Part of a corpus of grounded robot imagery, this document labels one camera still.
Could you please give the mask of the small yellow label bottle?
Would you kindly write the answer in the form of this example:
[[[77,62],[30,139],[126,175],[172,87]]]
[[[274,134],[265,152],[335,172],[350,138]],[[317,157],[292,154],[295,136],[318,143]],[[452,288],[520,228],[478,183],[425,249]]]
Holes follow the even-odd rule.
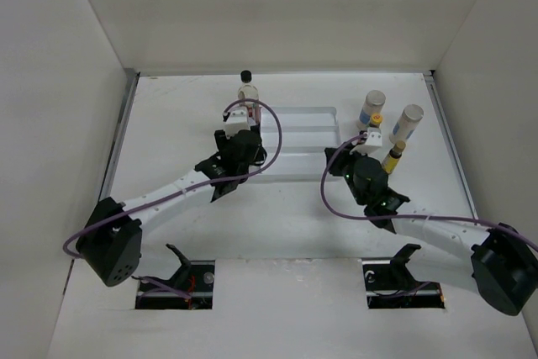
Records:
[[[405,148],[406,143],[403,140],[398,140],[382,160],[382,169],[388,175],[391,175],[394,172]]]

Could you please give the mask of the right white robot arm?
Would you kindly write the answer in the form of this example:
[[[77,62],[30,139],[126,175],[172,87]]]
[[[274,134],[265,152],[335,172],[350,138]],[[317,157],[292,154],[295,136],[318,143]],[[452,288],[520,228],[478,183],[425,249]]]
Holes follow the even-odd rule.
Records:
[[[518,315],[537,289],[537,245],[504,223],[434,214],[391,189],[381,163],[350,143],[324,151],[322,176],[341,177],[363,208],[354,220],[417,242],[390,264],[400,288],[418,281],[450,284],[479,295],[502,314]]]

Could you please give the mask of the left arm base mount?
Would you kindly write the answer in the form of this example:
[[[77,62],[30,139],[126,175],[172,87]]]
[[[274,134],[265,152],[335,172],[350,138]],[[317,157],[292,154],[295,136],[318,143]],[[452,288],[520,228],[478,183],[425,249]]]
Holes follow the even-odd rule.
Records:
[[[135,277],[139,288],[134,304],[138,310],[209,310],[213,308],[215,261],[189,260],[172,244],[166,244],[179,260],[168,278]]]

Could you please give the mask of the green bottle yellow cap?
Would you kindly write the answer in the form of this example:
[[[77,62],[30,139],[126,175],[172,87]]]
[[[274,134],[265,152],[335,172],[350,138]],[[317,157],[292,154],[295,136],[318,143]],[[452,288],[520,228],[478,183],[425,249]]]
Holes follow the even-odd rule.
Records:
[[[380,113],[372,114],[369,120],[369,123],[367,125],[367,132],[368,133],[380,133],[381,129],[381,123],[383,121],[383,116]]]

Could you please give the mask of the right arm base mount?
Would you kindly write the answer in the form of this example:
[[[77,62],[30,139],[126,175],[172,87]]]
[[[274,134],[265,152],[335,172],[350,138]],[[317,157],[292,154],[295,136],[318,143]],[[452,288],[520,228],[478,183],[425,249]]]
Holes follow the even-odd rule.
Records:
[[[442,289],[436,282],[420,282],[407,268],[420,249],[407,244],[394,256],[361,261],[369,309],[444,309]]]

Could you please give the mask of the dark sauce bottle black cap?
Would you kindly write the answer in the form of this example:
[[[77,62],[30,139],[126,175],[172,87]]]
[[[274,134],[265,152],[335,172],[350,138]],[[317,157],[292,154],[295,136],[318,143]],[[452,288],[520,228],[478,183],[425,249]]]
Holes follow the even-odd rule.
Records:
[[[259,125],[261,122],[261,107],[255,100],[259,99],[258,89],[252,84],[252,73],[243,70],[240,73],[241,86],[237,92],[240,105],[246,107],[247,115],[251,126]]]

